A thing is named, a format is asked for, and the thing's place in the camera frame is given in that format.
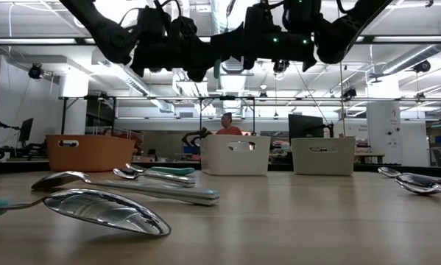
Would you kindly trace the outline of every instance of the orange bin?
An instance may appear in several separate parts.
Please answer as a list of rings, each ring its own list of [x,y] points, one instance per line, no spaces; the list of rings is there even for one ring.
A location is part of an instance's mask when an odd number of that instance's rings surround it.
[[[132,161],[135,141],[104,135],[47,135],[50,169],[106,172]]]

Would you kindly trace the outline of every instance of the spoon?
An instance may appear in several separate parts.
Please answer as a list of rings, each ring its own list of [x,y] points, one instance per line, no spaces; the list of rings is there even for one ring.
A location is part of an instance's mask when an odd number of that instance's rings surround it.
[[[400,173],[397,170],[390,169],[388,167],[380,167],[377,169],[377,171],[379,173],[383,174],[384,176],[391,177],[391,178],[396,178],[402,174],[412,174],[414,176],[426,178],[426,179],[430,180],[431,182],[441,184],[441,177],[432,177],[432,176],[413,174],[413,173]]]
[[[441,185],[427,178],[414,174],[401,174],[395,178],[400,187],[420,195],[432,195],[441,192]]]
[[[144,176],[146,178],[151,178],[154,180],[161,180],[168,183],[178,184],[183,187],[194,187],[196,185],[196,179],[193,177],[177,176],[174,174],[168,174],[163,172],[157,172],[153,170],[136,170],[129,164],[126,165],[126,169],[114,169],[115,175],[125,179],[125,180],[137,180],[139,176]]]
[[[153,236],[167,236],[171,228],[156,213],[118,194],[93,189],[58,191],[28,204],[0,205],[0,215],[8,210],[31,208],[41,202],[51,210],[97,225]]]
[[[130,181],[93,182],[82,172],[58,172],[46,176],[32,185],[31,189],[53,188],[81,180],[89,185],[112,188],[125,192],[136,192],[161,199],[177,199],[198,205],[215,205],[219,201],[219,192],[211,189],[183,188],[178,185],[141,184]]]

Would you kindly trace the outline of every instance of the white basket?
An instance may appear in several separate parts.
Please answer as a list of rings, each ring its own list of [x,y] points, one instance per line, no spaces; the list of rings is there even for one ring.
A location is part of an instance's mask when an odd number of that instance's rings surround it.
[[[293,138],[295,174],[351,176],[354,138]]]
[[[220,176],[267,175],[270,144],[266,136],[209,135],[200,145],[202,171]]]

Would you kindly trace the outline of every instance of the table surface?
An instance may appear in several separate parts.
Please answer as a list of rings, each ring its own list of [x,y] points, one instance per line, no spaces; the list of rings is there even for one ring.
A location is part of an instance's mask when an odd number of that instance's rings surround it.
[[[31,202],[45,196],[49,192],[29,190],[45,174],[0,175],[0,197]],[[40,204],[0,216],[0,264],[441,265],[440,195],[410,194],[376,173],[196,174],[199,187],[220,191],[217,206],[125,194],[165,219],[170,236],[143,238]],[[65,185],[76,187],[90,186]]]

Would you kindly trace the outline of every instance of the teal spoon handle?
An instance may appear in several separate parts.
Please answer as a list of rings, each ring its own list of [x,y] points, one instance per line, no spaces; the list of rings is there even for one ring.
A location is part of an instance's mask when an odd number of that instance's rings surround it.
[[[176,168],[168,168],[168,167],[162,167],[162,166],[154,166],[151,168],[151,170],[154,170],[157,172],[168,173],[168,174],[175,174],[178,176],[185,176],[187,174],[192,174],[196,171],[193,168],[176,169]]]

